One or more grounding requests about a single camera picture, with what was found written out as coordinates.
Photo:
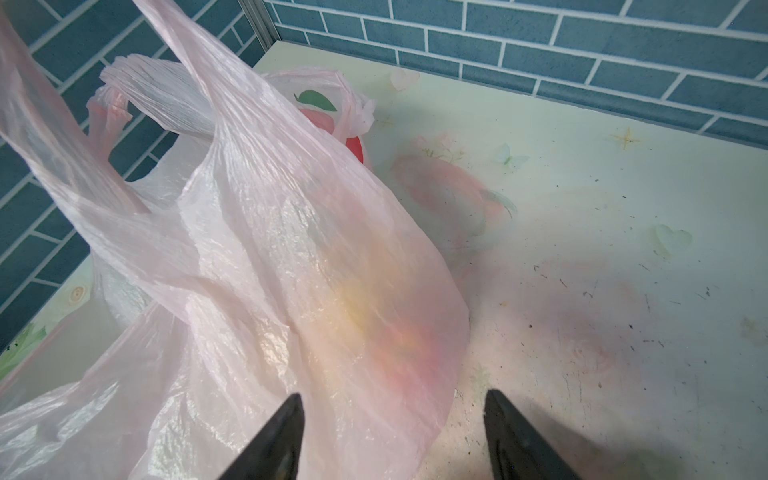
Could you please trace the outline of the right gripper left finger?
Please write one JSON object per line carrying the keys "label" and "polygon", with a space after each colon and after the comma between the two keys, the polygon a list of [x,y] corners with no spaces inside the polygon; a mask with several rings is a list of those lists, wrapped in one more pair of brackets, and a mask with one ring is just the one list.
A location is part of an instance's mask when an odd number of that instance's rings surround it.
{"label": "right gripper left finger", "polygon": [[243,449],[220,480],[295,480],[305,429],[299,393],[291,394]]}

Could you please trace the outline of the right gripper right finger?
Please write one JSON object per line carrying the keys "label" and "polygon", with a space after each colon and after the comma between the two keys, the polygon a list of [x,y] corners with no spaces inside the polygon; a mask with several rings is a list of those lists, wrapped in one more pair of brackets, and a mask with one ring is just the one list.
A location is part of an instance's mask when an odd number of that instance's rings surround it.
{"label": "right gripper right finger", "polygon": [[483,419],[494,479],[580,479],[500,390],[487,391]]}

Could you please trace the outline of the pink plastic bag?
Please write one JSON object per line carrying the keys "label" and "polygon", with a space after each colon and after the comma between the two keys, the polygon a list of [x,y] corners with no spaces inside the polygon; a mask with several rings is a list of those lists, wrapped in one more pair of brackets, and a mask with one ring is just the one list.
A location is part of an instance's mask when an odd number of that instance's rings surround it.
{"label": "pink plastic bag", "polygon": [[1,418],[5,479],[214,479],[290,395],[302,479],[412,479],[469,314],[441,254],[347,147],[336,72],[260,75],[171,1],[174,52],[101,74],[82,130],[8,20],[1,135],[147,306],[76,382]]}

